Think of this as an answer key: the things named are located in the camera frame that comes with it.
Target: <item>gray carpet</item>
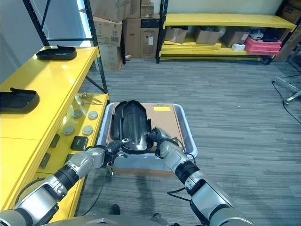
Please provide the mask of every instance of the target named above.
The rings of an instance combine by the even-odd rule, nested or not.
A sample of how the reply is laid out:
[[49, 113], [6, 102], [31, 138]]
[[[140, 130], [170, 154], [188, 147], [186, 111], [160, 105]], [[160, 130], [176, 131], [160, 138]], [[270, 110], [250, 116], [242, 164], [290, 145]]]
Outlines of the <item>gray carpet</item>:
[[[112, 102], [180, 104], [198, 148], [198, 166], [256, 225], [300, 226], [301, 125], [283, 109], [271, 85], [276, 76], [297, 74], [282, 63], [133, 59], [120, 73], [106, 73], [106, 80]], [[94, 68], [90, 77], [99, 81]], [[81, 90], [98, 92], [88, 81]], [[279, 91], [292, 94], [281, 86]], [[287, 108], [300, 120], [300, 107], [296, 100]], [[102, 179], [100, 170], [88, 175], [77, 215], [94, 202]], [[108, 213], [116, 203], [130, 216], [159, 212], [170, 223], [199, 224], [189, 203], [166, 194], [181, 187], [176, 177], [107, 177], [89, 214]]]

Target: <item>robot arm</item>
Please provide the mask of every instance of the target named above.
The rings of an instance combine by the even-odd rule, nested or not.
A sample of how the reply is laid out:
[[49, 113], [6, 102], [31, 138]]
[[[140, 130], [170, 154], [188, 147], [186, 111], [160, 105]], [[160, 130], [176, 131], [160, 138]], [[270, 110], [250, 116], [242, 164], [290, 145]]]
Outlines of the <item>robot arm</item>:
[[206, 226], [252, 226], [253, 223], [234, 208], [230, 197], [182, 152], [161, 128], [154, 128], [149, 138], [157, 142], [156, 156], [184, 184], [191, 196], [190, 206]]
[[114, 162], [118, 149], [127, 139], [114, 141], [105, 146], [88, 148], [78, 152], [54, 175], [19, 201], [14, 210], [0, 213], [0, 226], [39, 226], [48, 223], [58, 211], [61, 201], [74, 184], [91, 170]]

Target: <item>yellow label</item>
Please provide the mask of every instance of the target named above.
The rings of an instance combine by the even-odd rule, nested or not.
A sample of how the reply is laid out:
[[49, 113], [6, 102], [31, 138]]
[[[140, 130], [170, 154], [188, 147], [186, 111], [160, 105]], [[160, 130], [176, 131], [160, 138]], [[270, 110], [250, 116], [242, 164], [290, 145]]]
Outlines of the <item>yellow label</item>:
[[171, 109], [170, 107], [154, 106], [154, 111], [169, 112]]

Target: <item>black cable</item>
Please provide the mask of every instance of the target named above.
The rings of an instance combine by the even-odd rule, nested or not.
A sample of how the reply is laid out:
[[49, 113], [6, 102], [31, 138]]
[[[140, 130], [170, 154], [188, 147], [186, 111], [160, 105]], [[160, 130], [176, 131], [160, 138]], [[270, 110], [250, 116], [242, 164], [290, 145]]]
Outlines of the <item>black cable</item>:
[[27, 185], [25, 185], [25, 187], [22, 188], [22, 190], [19, 192], [19, 194], [18, 194], [18, 196], [17, 196], [17, 198], [16, 198], [15, 206], [17, 205], [17, 203], [18, 203], [18, 201], [19, 201], [19, 198], [20, 198], [20, 196], [22, 195], [22, 193], [23, 193], [28, 187], [30, 187], [31, 185], [33, 185], [33, 184], [35, 184], [35, 183], [37, 183], [37, 182], [39, 182], [39, 181], [41, 181], [41, 180], [44, 180], [44, 179], [45, 179], [45, 178], [38, 178], [38, 179], [33, 180], [32, 182], [29, 182]]
[[194, 163], [195, 165], [197, 165], [196, 159], [195, 159], [195, 157], [193, 156], [193, 154], [187, 153], [186, 155], [191, 155], [192, 158], [193, 158], [193, 163]]
[[291, 78], [291, 77], [296, 77], [296, 76], [299, 76], [299, 75], [301, 75], [301, 73], [298, 74], [298, 75], [286, 76], [286, 77], [283, 77], [282, 79], [285, 79], [285, 78]]
[[[186, 149], [185, 149], [183, 143], [181, 142], [181, 140], [179, 140], [178, 138], [173, 138], [172, 140], [177, 140], [177, 141], [181, 144], [181, 146], [182, 146], [182, 148], [183, 148], [182, 151], [184, 151], [185, 155], [186, 155], [186, 156], [187, 156], [187, 155], [191, 155], [192, 158], [193, 158], [193, 163], [194, 163], [195, 165], [197, 165], [195, 157], [194, 157], [192, 154], [187, 153], [187, 151], [186, 151]], [[182, 197], [180, 197], [180, 196], [174, 195], [174, 193], [178, 193], [178, 192], [183, 191], [183, 190], [185, 190], [185, 187], [182, 187], [182, 188], [180, 188], [180, 189], [178, 189], [178, 190], [175, 190], [175, 191], [167, 192], [167, 194], [170, 195], [170, 196], [172, 196], [172, 197], [174, 197], [174, 198], [182, 199], [182, 200], [185, 200], [185, 201], [190, 201], [189, 199], [185, 199], [185, 198], [182, 198]]]
[[181, 140], [179, 140], [179, 139], [176, 138], [176, 137], [174, 137], [172, 140], [178, 141], [178, 142], [181, 144], [181, 146], [182, 146], [182, 149], [183, 149], [182, 151], [185, 153], [185, 155], [187, 155], [187, 151], [186, 151], [186, 149], [185, 149], [183, 143], [181, 142]]
[[299, 121], [295, 116], [293, 116], [288, 110], [287, 110], [287, 108], [286, 108], [286, 106], [285, 106], [285, 99], [283, 98], [283, 96], [281, 95], [281, 93], [279, 92], [279, 90], [276, 88], [276, 86], [275, 86], [275, 81], [272, 81], [272, 85], [273, 85], [273, 87], [275, 88], [275, 90], [277, 91], [277, 93], [280, 95], [280, 97], [282, 98], [282, 106], [283, 106], [283, 108], [286, 110], [286, 112], [287, 113], [289, 113], [299, 124], [301, 124], [301, 121]]
[[106, 170], [105, 175], [104, 175], [104, 177], [103, 177], [103, 185], [102, 185], [102, 187], [101, 187], [101, 189], [100, 189], [100, 191], [99, 191], [99, 194], [98, 194], [97, 198], [95, 199], [95, 201], [94, 201], [94, 203], [92, 204], [92, 206], [91, 206], [91, 207], [90, 207], [90, 208], [89, 208], [82, 216], [84, 216], [84, 215], [86, 215], [87, 213], [89, 213], [89, 211], [94, 207], [94, 205], [95, 205], [95, 203], [97, 202], [97, 200], [98, 200], [100, 194], [101, 194], [102, 191], [103, 191], [103, 186], [104, 186], [104, 183], [105, 183], [105, 178], [106, 178], [106, 176], [107, 176], [107, 170]]
[[171, 191], [171, 192], [167, 192], [167, 194], [168, 194], [168, 195], [170, 195], [170, 196], [172, 196], [172, 197], [174, 197], [174, 198], [177, 198], [177, 199], [182, 199], [182, 200], [185, 200], [185, 201], [188, 201], [188, 202], [190, 202], [190, 200], [189, 200], [189, 199], [185, 199], [185, 198], [183, 198], [183, 197], [180, 197], [180, 196], [174, 195], [174, 193], [178, 193], [178, 192], [180, 192], [180, 191], [183, 191], [184, 189], [185, 189], [185, 188], [184, 188], [184, 187], [182, 187], [182, 188], [180, 188], [180, 189], [178, 189], [178, 190]]

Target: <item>black wheel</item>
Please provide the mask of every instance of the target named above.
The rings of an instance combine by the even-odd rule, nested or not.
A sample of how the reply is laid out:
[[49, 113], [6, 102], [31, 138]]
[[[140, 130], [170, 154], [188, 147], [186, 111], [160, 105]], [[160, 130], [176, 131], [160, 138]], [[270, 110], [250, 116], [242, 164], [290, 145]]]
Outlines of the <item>black wheel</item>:
[[112, 214], [112, 215], [120, 215], [119, 205], [117, 205], [117, 204], [112, 205], [111, 206], [110, 214]]

